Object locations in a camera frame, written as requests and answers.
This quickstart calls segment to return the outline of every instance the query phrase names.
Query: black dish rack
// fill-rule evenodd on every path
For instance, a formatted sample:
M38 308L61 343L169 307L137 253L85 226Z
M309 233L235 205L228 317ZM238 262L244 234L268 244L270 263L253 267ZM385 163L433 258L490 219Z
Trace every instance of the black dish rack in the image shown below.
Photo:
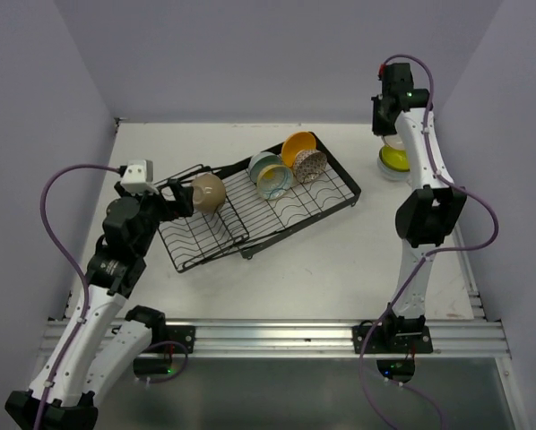
M195 211L190 218L162 223L160 237L175 269L182 273L197 265L240 253L251 259L263 249L293 235L347 206L354 206L361 189L316 138L316 148L328 158L325 172L308 184L297 182L280 199L266 201L248 176L250 157L221 168L197 165L175 178L183 185L204 173L213 173L226 186L226 202L214 214ZM282 143L266 150L280 154ZM172 193L166 198L173 199Z

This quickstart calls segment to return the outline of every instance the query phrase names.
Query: wall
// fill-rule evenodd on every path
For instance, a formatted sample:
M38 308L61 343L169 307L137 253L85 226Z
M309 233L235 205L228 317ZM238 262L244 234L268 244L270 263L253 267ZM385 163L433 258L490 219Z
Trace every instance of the wall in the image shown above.
M50 0L0 0L0 429L9 391L27 386L47 317L72 273L39 222L48 177L108 160L112 117ZM102 176L74 173L50 196L54 230L79 254Z
M504 1L437 126L456 182L488 197L501 221L497 243L471 261L536 428L536 0ZM474 203L461 222L467 243L489 235Z
M111 112L135 122L370 122L398 52L445 77L441 106L500 3L56 0Z

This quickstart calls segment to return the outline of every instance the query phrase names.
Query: table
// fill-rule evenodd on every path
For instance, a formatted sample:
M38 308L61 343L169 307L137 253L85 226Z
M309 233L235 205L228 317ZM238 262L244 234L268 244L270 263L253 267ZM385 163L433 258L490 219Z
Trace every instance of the table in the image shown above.
M376 159L382 143L370 125L122 123L109 164L151 159L156 181L200 163L217 167L240 161L302 130L316 133L358 183L358 204L250 261L234 254L181 274L156 236L148 267L119 316L135 305L190 319L371 319L382 313L396 287L402 252L393 220L411 189L381 177ZM117 198L116 181L107 174L82 267L102 234L105 209ZM455 232L446 245L457 240ZM470 273L464 255L436 258L426 297L428 319L473 318ZM81 287L75 281L73 288Z

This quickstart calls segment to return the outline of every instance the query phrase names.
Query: cable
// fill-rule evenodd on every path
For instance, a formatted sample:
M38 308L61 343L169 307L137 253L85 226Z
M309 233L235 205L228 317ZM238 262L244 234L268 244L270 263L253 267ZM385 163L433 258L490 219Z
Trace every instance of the cable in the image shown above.
M180 374L182 374L185 371L186 366L188 365L188 349L186 349L186 347L182 343L175 342L174 340L165 340L163 342L150 345L146 350L144 350L144 352L149 352L153 349L160 348L160 347L166 347L167 345L180 348L182 352L185 354L185 359L182 361L182 366L180 366L180 369L178 369L178 372L175 372L171 376L167 376L166 378L160 378L160 379L154 379L154 380L152 380L151 378L146 378L146 379L139 378L140 381L144 381L149 384L167 383L169 381L172 381L173 379L178 378Z
M61 251L61 254L65 256L65 259L73 266L74 270L77 272L77 276L79 277L79 280L82 283L82 292L83 292L83 304L82 304L82 310L81 310L81 315L80 315L81 321L75 324L65 344L63 345L63 347L61 347L61 350L59 351L59 354L56 357L55 362L51 366L51 371L49 372L49 376L47 378L48 385L53 383L53 379L55 378L57 369L61 365L61 362L63 361L63 358L65 357L67 350L71 347L71 344L73 343L74 338L77 336L77 333L81 329L82 322L84 322L84 317L86 316L87 311L89 309L89 284L87 282L87 279L85 278L84 273L81 270L81 267L79 267L79 263L71 255L71 253L69 253L69 251L63 246L61 241L53 232L51 225L49 224L49 220L47 216L47 196L48 196L48 192L51 186L55 183L55 181L59 177L61 177L65 173L71 172L73 170L78 170L81 168L106 170L108 172L114 172L118 174L118 169L116 168L109 168L107 166L99 166L96 164L76 164L74 166L70 166L68 168L64 168L56 172L47 181L41 193L39 210L41 214L41 221L43 222L43 227L45 227L47 234L49 235L49 237L51 238L55 246L59 249L59 251ZM41 395L41 401L39 402L39 408L37 409L37 415L35 416L35 423L33 424L33 430L40 430L41 428L41 422L43 420L43 413L45 412L45 405L47 404L47 397L49 395L50 390L51 390L51 386L46 386L45 389L43 390L43 393Z
M390 56L389 58L387 58L384 61L383 65L386 65L389 61L391 61L391 60L393 60L395 58L407 58L407 59L417 63L418 65L421 66L421 68L426 72L426 74L428 76L428 80L429 80L429 97L428 97L428 104L426 106L426 109L425 109L425 112L424 112L424 115L423 115L423 128L426 129L428 127L429 111L431 110L431 108L433 106L433 94L434 94L433 74L431 73L431 71L429 70L428 66L423 61L421 61L420 59L418 59L415 56L409 56L407 54L397 54L395 56ZM440 171L437 169L436 162L435 162L434 157L433 157L433 151L431 149L431 143L429 141L429 134L428 133L423 133L423 136L424 136L424 140L425 140L425 144L426 144L426 149L427 149L427 152L428 152L429 164L430 164L431 169L432 169L434 175L436 176L436 178L439 179L444 184L446 184L447 186L449 186L450 188L454 189L455 191L467 194L473 200L475 200L476 202L480 203L487 210L487 212L491 216L491 219L493 220L493 233L491 234L491 237L488 240L486 240L485 242L483 242L481 244L478 244L478 245L448 246L448 247L445 247L445 248L436 248L436 249L433 249L433 250L427 252L418 261L418 264L415 266L413 271L411 271L410 276L403 282L402 286L400 287L399 291L397 292L397 294L393 298L392 302L387 306L387 308L379 316L379 318L374 321L374 323L372 324L371 328L367 331L366 337L365 337L365 339L364 339L364 341L362 343L362 346L361 346L361 351L359 353L359 380L360 380L362 390L364 391L364 394L366 395L367 402L369 403L369 405L377 413L377 415L380 416L384 420L384 422L386 424L388 424L391 428L394 428L394 429L397 429L397 425L389 417L385 416L382 413L381 409L378 407L378 405L376 404L376 402L372 398L371 392L369 391L369 387L366 385L365 379L364 379L364 353L366 351L366 346L369 343L369 340L371 339L371 336L372 336L374 330L385 319L385 317L392 311L393 305L402 296L402 294L405 291L405 289L411 284L411 281L418 274L418 272L421 269L421 267L425 264L427 258L430 258L430 257L432 257L432 256L434 256L435 254L438 254L438 253L461 252L461 251L477 251L477 250L483 249L483 248L491 245L493 242L495 242L495 239L497 239L497 236L499 234L499 219L497 218L497 214L495 213L495 211L493 211L493 208L491 208L491 205L489 203L487 203L485 200L483 200L481 197L479 197L477 194L475 194L475 193L473 193L471 191L467 191L467 190L455 185L454 183L448 181L447 179L445 179L441 175ZM391 382L393 384L399 385L399 383L397 383L395 381L391 381ZM414 388L414 387L411 387L411 386L408 386L408 385L403 385L403 387L405 389L409 390L409 391L414 392L415 394L419 395L421 398L423 398L424 400L429 402L433 406L433 408L436 410L437 415L439 416L439 426L440 426L440 428L442 428L442 429L447 428L447 423L445 421L444 413L443 413L442 409L435 403L435 401L433 399L431 399L427 394L425 394L424 392L418 390L417 388Z

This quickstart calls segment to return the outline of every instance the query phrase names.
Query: beige mug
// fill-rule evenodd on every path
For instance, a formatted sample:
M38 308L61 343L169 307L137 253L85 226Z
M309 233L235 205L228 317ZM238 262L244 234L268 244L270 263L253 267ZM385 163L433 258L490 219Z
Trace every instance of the beige mug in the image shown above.
M194 188L193 205L199 212L219 211L226 201L226 187L222 180L212 173L195 178L190 186Z

